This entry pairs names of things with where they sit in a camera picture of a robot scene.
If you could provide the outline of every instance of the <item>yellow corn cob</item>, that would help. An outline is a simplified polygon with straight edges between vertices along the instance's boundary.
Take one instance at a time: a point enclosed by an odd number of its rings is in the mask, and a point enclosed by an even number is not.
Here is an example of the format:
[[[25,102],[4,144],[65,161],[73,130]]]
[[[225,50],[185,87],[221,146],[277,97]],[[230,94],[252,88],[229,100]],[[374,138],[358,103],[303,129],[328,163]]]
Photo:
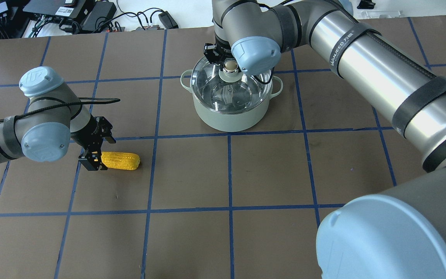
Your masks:
[[[108,168],[135,170],[139,167],[140,157],[134,153],[102,152],[101,159]]]

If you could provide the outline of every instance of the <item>light blue joint cover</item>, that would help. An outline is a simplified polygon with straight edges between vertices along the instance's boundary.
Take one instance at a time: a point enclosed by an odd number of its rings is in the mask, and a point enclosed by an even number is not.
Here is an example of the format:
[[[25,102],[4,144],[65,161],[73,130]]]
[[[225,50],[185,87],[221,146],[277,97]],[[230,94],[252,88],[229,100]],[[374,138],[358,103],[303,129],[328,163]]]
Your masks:
[[[322,279],[446,279],[446,244],[420,212],[383,194],[326,216],[316,236]]]
[[[18,84],[26,97],[35,97],[54,90],[64,79],[51,67],[41,66],[26,72]]]
[[[22,138],[23,154],[37,162],[54,162],[68,151],[70,129],[62,123],[45,122],[30,128]]]
[[[232,45],[232,55],[248,76],[262,74],[280,62],[280,46],[266,37],[246,37]]]
[[[352,3],[349,0],[339,0],[342,4],[343,8],[349,12],[351,16],[354,15],[354,7],[352,7]]]

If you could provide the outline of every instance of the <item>glass lid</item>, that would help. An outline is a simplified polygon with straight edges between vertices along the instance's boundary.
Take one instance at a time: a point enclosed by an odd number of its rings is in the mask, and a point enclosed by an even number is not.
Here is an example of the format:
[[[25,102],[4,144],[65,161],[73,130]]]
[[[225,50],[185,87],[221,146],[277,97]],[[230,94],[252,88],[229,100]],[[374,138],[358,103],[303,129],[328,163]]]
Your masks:
[[[270,74],[271,70],[258,78],[268,81]],[[190,84],[196,98],[205,107],[223,114],[249,111],[260,104],[271,90],[271,83],[259,83],[253,76],[245,74],[234,82],[228,82],[228,78],[225,80],[221,78],[220,66],[209,63],[203,57],[192,72]]]

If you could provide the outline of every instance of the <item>black electronic device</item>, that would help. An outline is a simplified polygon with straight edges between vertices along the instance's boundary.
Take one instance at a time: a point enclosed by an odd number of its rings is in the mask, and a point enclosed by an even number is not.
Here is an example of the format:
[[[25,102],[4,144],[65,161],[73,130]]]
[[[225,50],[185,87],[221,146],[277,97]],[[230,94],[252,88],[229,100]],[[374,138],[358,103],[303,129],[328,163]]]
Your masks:
[[[30,0],[23,11],[32,14],[32,19],[36,21],[46,16],[53,23],[71,25],[74,21],[81,23],[94,7],[94,0],[75,0],[74,7],[65,7],[66,1]]]
[[[176,29],[178,28],[178,23],[173,19],[172,15],[167,12],[163,11],[159,15],[161,23],[165,26],[166,29]]]
[[[117,7],[112,2],[97,1],[89,13],[84,23],[82,24],[82,30],[80,33],[92,33],[98,27],[101,26],[101,22],[109,21],[115,16]]]

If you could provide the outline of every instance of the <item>pot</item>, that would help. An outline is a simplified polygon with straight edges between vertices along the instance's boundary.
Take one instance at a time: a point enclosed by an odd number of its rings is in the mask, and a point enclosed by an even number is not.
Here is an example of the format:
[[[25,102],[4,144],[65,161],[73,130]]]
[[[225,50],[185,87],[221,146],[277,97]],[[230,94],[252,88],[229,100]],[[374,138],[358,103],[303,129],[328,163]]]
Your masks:
[[[220,66],[211,64],[205,57],[194,69],[184,71],[180,84],[192,94],[194,107],[207,125],[223,132],[239,132],[249,129],[261,120],[268,110],[269,100],[280,95],[283,81],[272,76],[268,84],[262,84],[254,76],[233,71],[221,71]],[[190,86],[184,85],[184,76],[190,74]],[[268,81],[271,71],[258,76]],[[276,93],[273,81],[280,83]]]

